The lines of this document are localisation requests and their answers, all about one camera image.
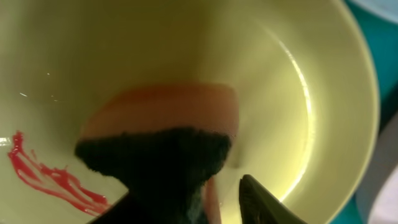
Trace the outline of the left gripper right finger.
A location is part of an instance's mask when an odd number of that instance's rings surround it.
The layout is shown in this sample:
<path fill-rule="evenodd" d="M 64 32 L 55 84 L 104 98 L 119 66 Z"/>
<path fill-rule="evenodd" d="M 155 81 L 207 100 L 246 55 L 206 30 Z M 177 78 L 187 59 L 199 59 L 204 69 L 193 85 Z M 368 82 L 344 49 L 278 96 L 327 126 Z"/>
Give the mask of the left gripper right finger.
<path fill-rule="evenodd" d="M 306 224 L 249 174 L 239 181 L 239 206 L 242 224 Z"/>

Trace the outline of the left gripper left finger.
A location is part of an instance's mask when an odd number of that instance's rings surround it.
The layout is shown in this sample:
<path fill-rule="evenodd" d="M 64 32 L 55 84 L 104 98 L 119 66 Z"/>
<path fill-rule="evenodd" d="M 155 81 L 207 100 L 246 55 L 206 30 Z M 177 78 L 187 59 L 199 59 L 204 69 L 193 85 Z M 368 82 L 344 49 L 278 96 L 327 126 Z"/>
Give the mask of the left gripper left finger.
<path fill-rule="evenodd" d="M 137 203 L 130 192 L 125 194 L 103 215 L 93 219 L 88 224 L 147 224 L 148 214 Z"/>

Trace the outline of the green and pink sponge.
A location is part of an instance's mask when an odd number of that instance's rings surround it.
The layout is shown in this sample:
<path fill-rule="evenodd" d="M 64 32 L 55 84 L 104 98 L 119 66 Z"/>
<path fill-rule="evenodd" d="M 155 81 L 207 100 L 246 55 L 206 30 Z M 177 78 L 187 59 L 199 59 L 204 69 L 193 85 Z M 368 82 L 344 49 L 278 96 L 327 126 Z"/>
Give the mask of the green and pink sponge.
<path fill-rule="evenodd" d="M 222 84 L 121 93 L 84 125 L 75 155 L 123 183 L 149 223 L 219 223 L 215 175 L 238 131 L 236 92 Z"/>

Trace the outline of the yellow green plate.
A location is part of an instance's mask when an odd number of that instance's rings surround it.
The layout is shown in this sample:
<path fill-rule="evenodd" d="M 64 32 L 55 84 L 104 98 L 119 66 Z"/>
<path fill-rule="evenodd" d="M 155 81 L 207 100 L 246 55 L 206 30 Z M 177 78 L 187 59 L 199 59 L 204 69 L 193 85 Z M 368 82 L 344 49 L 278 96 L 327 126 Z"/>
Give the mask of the yellow green plate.
<path fill-rule="evenodd" d="M 16 132 L 30 158 L 114 203 L 126 188 L 73 154 L 82 124 L 124 90 L 178 82 L 238 95 L 238 138 L 216 178 L 223 223 L 241 221 L 244 174 L 307 223 L 331 222 L 363 177 L 379 93 L 343 1 L 2 1 L 1 222 L 91 220 L 16 174 Z"/>

